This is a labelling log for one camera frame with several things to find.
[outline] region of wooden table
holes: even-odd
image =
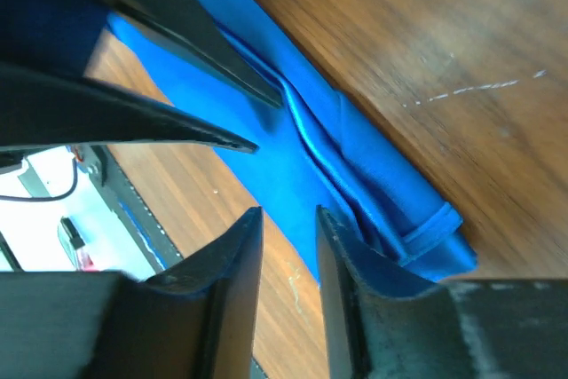
[[[477,277],[568,275],[567,0],[257,0],[465,218]],[[99,77],[159,98],[118,43]],[[120,146],[190,253],[255,204],[207,148]],[[268,220],[255,355],[327,377],[316,283]]]

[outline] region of wood surface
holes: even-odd
[[[568,276],[568,0],[257,1],[461,212],[474,275]]]
[[[105,34],[88,75],[167,102],[135,55]],[[179,250],[188,256],[256,201],[208,147],[111,146],[116,160]],[[254,355],[271,379],[326,378],[318,285],[273,221],[264,217]]]

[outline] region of blue cloth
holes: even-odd
[[[217,153],[316,278],[317,205],[349,226],[354,238],[424,278],[475,267],[475,253],[456,232],[460,215],[253,0],[199,1],[233,47],[283,92],[282,109],[206,75],[119,18],[112,27],[176,107],[259,145],[254,155]]]

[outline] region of folded blue fabric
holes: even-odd
[[[424,278],[475,267],[475,253],[457,233],[460,215],[253,0],[199,1],[233,47],[282,91],[282,109],[215,80],[120,18],[112,28],[176,107],[259,145],[254,155],[217,153],[316,278],[317,205],[349,226],[353,238]]]

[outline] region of blue fabric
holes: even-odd
[[[234,48],[282,91],[284,108],[246,97],[119,18],[112,27],[176,107],[259,145],[255,155],[217,153],[316,278],[317,205],[349,226],[354,238],[424,278],[475,267],[475,253],[456,232],[460,215],[253,0],[200,2]]]

